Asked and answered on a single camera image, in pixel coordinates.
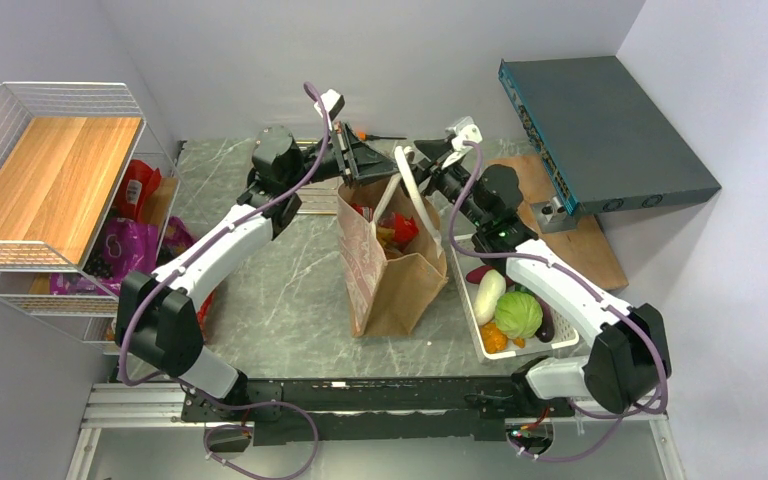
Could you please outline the red candy bag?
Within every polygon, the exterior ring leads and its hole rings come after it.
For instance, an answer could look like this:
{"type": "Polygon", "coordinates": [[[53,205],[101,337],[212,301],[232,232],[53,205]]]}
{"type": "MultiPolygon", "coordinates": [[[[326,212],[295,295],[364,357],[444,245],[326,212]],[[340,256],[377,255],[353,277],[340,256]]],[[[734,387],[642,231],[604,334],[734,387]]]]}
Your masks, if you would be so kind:
{"type": "Polygon", "coordinates": [[[411,252],[418,234],[419,227],[413,216],[387,211],[375,221],[373,238],[364,227],[360,227],[359,232],[350,234],[347,250],[362,257],[372,253],[397,259],[411,252]]]}

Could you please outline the burlap grocery bag pink print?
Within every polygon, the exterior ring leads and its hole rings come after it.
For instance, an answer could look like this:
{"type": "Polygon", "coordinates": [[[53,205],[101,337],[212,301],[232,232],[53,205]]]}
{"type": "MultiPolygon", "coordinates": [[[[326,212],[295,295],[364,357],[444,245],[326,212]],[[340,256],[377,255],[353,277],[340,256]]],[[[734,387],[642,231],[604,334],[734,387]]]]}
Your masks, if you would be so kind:
{"type": "Polygon", "coordinates": [[[399,146],[390,179],[338,188],[337,239],[355,338],[411,334],[447,282],[441,220],[409,172],[412,157],[412,148],[399,146]],[[402,250],[379,238],[381,222],[397,214],[418,226],[402,250]]]}

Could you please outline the white perforated plastic basket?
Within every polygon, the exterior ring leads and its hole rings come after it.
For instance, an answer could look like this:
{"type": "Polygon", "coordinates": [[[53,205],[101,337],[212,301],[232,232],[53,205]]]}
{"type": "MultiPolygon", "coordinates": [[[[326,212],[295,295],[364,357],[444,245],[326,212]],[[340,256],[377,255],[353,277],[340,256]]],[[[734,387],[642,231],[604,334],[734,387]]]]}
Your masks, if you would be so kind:
{"type": "Polygon", "coordinates": [[[481,259],[466,255],[470,237],[447,247],[450,266],[478,359],[484,363],[527,355],[560,358],[580,336],[555,309],[527,288],[505,280],[481,259]]]}

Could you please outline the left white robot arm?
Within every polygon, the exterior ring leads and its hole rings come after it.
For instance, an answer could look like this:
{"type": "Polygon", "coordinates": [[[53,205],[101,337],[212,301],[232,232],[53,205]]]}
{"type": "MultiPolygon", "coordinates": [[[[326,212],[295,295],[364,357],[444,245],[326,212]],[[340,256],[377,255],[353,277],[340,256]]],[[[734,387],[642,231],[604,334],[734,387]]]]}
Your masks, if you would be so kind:
{"type": "Polygon", "coordinates": [[[208,397],[224,420],[239,417],[249,401],[248,378],[205,344],[198,312],[208,296],[259,249],[277,238],[298,213],[302,187],[332,178],[355,186],[395,173],[395,163],[366,146],[337,117],[345,105],[339,92],[304,90],[323,122],[322,138],[301,148],[285,127],[267,127],[255,141],[246,187],[225,216],[172,261],[150,273],[132,271],[121,282],[115,325],[118,379],[130,357],[208,397]]]}

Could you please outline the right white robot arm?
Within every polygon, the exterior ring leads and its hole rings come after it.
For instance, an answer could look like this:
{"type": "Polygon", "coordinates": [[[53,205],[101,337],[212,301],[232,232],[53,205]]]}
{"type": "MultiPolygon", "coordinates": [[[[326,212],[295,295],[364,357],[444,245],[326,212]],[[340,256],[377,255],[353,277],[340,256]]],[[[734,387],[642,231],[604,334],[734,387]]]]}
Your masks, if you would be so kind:
{"type": "Polygon", "coordinates": [[[474,226],[467,254],[525,287],[566,319],[590,351],[584,356],[536,359],[517,370],[511,401],[534,415],[553,400],[590,398],[611,418],[666,410],[672,368],[663,317],[648,303],[633,306],[598,287],[556,255],[519,216],[523,195],[516,171],[501,164],[471,171],[461,164],[479,153],[471,118],[441,139],[416,140],[422,159],[412,180],[440,193],[474,226]]]}

